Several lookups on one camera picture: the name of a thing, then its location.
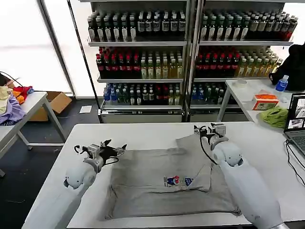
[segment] cardboard box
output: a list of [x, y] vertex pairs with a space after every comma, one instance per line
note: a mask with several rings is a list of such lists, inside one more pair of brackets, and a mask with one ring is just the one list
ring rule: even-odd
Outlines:
[[[59, 115], [71, 102], [72, 99], [66, 96], [63, 92], [47, 92], [47, 99], [51, 104], [52, 110], [56, 115]], [[41, 107], [29, 121], [32, 122], [46, 122], [48, 121], [48, 114]]]

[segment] shelf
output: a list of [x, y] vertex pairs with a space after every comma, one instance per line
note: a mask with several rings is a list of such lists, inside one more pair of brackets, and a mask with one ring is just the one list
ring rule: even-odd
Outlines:
[[[191, 105], [191, 110], [213, 110], [213, 109], [220, 109], [221, 105]], [[226, 109], [237, 109], [239, 105], [237, 104], [229, 104], [227, 105]]]
[[194, 83], [198, 82], [225, 82], [226, 80], [238, 80], [238, 79], [244, 79], [244, 80], [259, 80], [259, 79], [267, 79], [266, 77], [248, 77], [248, 78], [194, 78]]
[[182, 83], [183, 79], [97, 79], [99, 83]]
[[131, 106], [131, 105], [104, 105], [102, 110], [116, 110], [116, 111], [149, 111], [149, 110], [161, 110], [161, 111], [173, 111], [173, 110], [182, 110], [182, 106], [179, 105], [140, 105], [140, 106]]
[[90, 47], [163, 47], [163, 46], [185, 46], [187, 42], [89, 42]]
[[200, 41], [200, 45], [228, 45], [228, 46], [290, 46], [293, 42], [274, 42], [274, 41]]

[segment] yellow cloth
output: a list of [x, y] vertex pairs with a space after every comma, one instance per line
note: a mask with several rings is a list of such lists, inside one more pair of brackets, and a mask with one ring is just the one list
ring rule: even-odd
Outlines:
[[6, 107], [8, 105], [8, 99], [11, 95], [13, 89], [6, 86], [0, 86], [0, 115], [6, 112]]

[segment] white table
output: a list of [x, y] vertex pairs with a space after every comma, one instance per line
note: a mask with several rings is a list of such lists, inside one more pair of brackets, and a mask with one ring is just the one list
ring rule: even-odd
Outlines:
[[[253, 99], [255, 94], [259, 93], [260, 90], [265, 90], [272, 94], [276, 94], [277, 91], [275, 90], [275, 86], [272, 85], [270, 79], [259, 79], [259, 80], [246, 79], [246, 81], [247, 84], [245, 87], [236, 86], [235, 83], [237, 82], [237, 79], [225, 81], [225, 84], [227, 85], [227, 90], [224, 94], [224, 100], [216, 119], [217, 122], [222, 121], [225, 109], [228, 105], [230, 95], [232, 95], [249, 121], [258, 123], [263, 126], [270, 126], [264, 123], [258, 117], [258, 114], [261, 113], [262, 111], [252, 110], [250, 101]], [[288, 109], [290, 105], [291, 95], [292, 92], [287, 92], [287, 91], [284, 92], [283, 97], [286, 99], [287, 103], [280, 102], [279, 105], [283, 108]]]
[[[58, 134], [60, 135], [63, 142], [66, 141], [67, 136], [64, 134], [61, 124], [55, 116], [49, 101], [47, 100], [46, 92], [34, 92], [29, 94], [25, 102], [21, 105], [22, 110], [26, 113], [22, 120], [16, 125], [12, 126], [0, 126], [0, 158], [8, 151], [8, 149], [20, 138], [28, 147], [31, 149], [33, 146], [63, 146], [63, 143], [29, 143], [20, 129], [29, 121], [29, 119], [35, 114], [41, 106], [44, 107], [48, 113], [49, 118], [54, 124]], [[5, 173], [0, 170], [0, 177], [4, 176]]]
[[[28, 219], [33, 216], [31, 212], [37, 206], [45, 203], [44, 200], [65, 190], [63, 181], [67, 168], [81, 162], [85, 157], [74, 152], [75, 145], [89, 146], [112, 139], [110, 145], [113, 147], [127, 144], [127, 149], [167, 149], [176, 147], [176, 138], [193, 134], [194, 124], [202, 126], [207, 123], [76, 125], [45, 180]], [[284, 221], [305, 220], [305, 188], [297, 181], [294, 171], [287, 163], [283, 145], [285, 138], [282, 134], [262, 128], [253, 122], [230, 122], [225, 125], [229, 139], [240, 146], [243, 155], [262, 174], [279, 200]], [[300, 175], [305, 177], [305, 171], [298, 165], [295, 167]], [[101, 212], [106, 201], [111, 171], [112, 166], [106, 166], [97, 175], [95, 183], [85, 193], [68, 228], [176, 228], [249, 224], [244, 216], [236, 217], [230, 213], [124, 218], [102, 222]]]

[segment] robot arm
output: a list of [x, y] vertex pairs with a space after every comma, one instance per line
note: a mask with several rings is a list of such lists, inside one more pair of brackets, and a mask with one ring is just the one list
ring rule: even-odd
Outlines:
[[227, 186], [245, 218], [258, 229], [287, 229], [280, 205], [258, 171], [242, 156], [240, 148], [225, 137], [225, 125], [198, 130], [211, 146], [213, 162], [221, 168]]
[[[66, 172], [63, 186], [58, 193], [52, 193], [44, 200], [41, 206], [37, 206], [31, 216], [25, 221], [22, 229], [66, 229], [81, 204], [81, 198], [94, 183], [96, 175], [102, 167], [118, 161], [117, 156], [124, 153], [126, 146], [113, 148], [108, 146], [111, 140], [101, 143], [100, 146], [91, 144], [89, 147], [80, 148], [76, 146], [76, 152], [88, 153], [88, 157], [79, 165], [73, 165]], [[116, 161], [106, 163], [109, 158]]]

